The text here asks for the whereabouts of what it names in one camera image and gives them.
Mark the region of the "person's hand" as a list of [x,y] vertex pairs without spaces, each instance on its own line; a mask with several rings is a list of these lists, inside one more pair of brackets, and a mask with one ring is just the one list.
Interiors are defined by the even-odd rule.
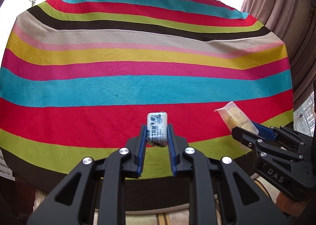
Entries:
[[310,199],[300,202],[293,201],[282,192],[280,192],[276,198],[276,206],[281,211],[290,214],[294,217],[299,217],[309,202]]

